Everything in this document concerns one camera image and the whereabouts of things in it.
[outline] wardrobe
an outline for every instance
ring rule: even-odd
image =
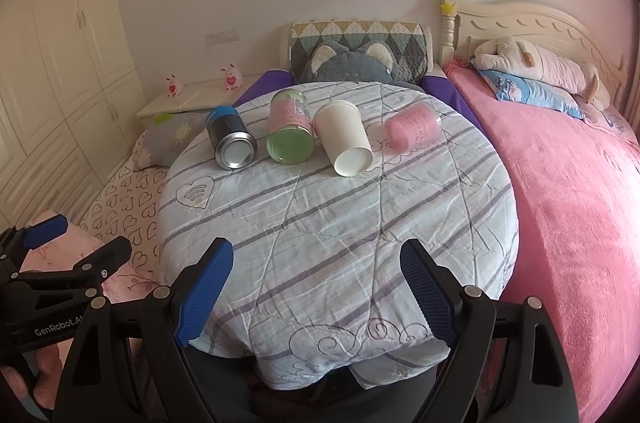
[[[145,105],[117,0],[0,0],[0,231],[48,208],[80,221]]]

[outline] striped tablecloth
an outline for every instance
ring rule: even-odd
[[[162,278],[174,281],[215,237],[231,241],[233,271],[191,344],[217,356],[257,356],[274,389],[306,387],[345,365],[365,388],[415,376],[449,349],[404,281],[401,244],[419,239],[461,284],[496,299],[518,248],[507,171],[471,123],[426,94],[377,83],[298,88],[312,114],[330,99],[358,106],[372,167],[340,177],[319,142],[303,164],[272,161],[272,95],[245,103],[239,112],[258,140],[251,166],[218,167],[204,132],[169,171],[158,213]],[[417,100],[436,108],[446,139],[395,154],[382,122]]]

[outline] stuffed animal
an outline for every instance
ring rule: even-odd
[[[182,85],[182,82],[178,80],[174,74],[171,75],[171,78],[167,78],[166,81],[169,82],[166,86],[166,89],[167,89],[166,95],[169,98],[175,98],[184,89],[184,85]]]
[[[238,90],[242,87],[242,74],[234,64],[229,64],[220,70],[225,75],[225,90],[227,92]]]
[[[598,110],[610,105],[609,93],[593,64],[575,62],[540,48],[527,40],[500,37],[476,48],[474,65],[479,70],[498,70],[538,80],[578,94]]]
[[[300,83],[397,83],[398,64],[386,44],[369,42],[357,51],[329,40],[320,44],[306,64]]]

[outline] blue pillow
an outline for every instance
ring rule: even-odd
[[[537,105],[564,112],[574,118],[584,119],[584,113],[575,103],[575,99],[563,88],[536,80],[527,80],[498,70],[478,70],[478,72],[500,101]]]

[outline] silver rivet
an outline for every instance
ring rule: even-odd
[[[534,309],[542,308],[542,300],[540,300],[538,297],[529,297],[527,299],[527,304],[529,304],[529,307]]]
[[[101,307],[104,307],[106,303],[107,301],[104,299],[104,297],[97,297],[91,301],[91,307],[94,309],[100,309]]]
[[[466,295],[472,298],[480,298],[482,296],[482,290],[478,286],[465,286]]]
[[[171,289],[169,289],[167,286],[158,286],[156,289],[154,289],[154,297],[156,298],[167,298],[169,296],[169,293],[171,293]]]

